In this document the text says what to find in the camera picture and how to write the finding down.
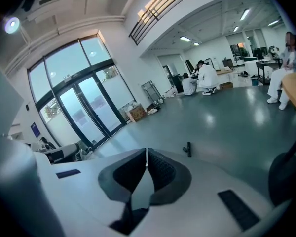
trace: black slot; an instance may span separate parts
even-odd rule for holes
[[[77,175],[79,173],[81,173],[79,170],[72,169],[72,170],[68,170],[68,171],[65,171],[65,172],[56,173],[56,175],[58,176],[59,179],[61,179],[61,178],[65,178],[65,177],[68,177],[68,176]]]
[[[218,196],[243,231],[259,222],[257,215],[232,190],[219,192]]]

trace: box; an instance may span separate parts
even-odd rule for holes
[[[233,88],[233,84],[232,82],[226,82],[226,83],[222,83],[219,85],[220,89],[228,89],[228,88]]]
[[[145,112],[141,104],[126,113],[129,119],[135,123],[147,116],[147,113]]]

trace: balcony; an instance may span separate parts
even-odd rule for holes
[[[132,29],[130,37],[138,45],[150,29],[174,6],[183,0],[151,0],[146,6],[146,11],[141,10],[140,19]]]

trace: seated person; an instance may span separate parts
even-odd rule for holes
[[[271,96],[271,98],[267,100],[269,104],[277,103],[277,90],[280,89],[284,76],[296,72],[296,35],[290,32],[286,33],[286,48],[281,58],[283,59],[282,68],[272,73],[270,86],[268,88],[267,94]],[[285,90],[282,90],[279,109],[284,110],[288,101],[289,98]]]
[[[197,87],[197,80],[188,77],[187,73],[183,74],[182,86],[183,86],[183,93],[185,96],[190,96],[196,92]]]
[[[202,88],[204,96],[214,94],[219,84],[216,70],[212,66],[206,65],[204,61],[199,61],[197,66],[199,67],[198,87]]]

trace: gray floor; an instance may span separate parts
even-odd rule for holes
[[[246,181],[266,198],[273,159],[296,139],[296,109],[269,105],[267,87],[242,87],[166,99],[162,109],[131,123],[98,148],[100,156],[152,147],[211,162]]]

